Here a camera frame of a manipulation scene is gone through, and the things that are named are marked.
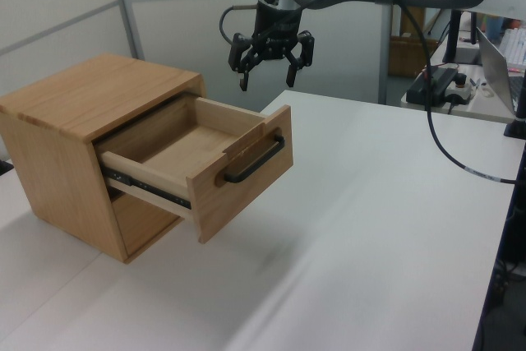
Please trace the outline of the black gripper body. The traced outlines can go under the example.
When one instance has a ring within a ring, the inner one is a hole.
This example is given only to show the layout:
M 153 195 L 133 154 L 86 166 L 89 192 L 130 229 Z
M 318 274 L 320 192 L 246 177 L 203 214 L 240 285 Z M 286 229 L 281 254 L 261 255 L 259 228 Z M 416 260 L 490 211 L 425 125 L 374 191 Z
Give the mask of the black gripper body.
M 285 57 L 298 44 L 302 11 L 280 10 L 263 2 L 257 3 L 252 47 L 262 60 Z

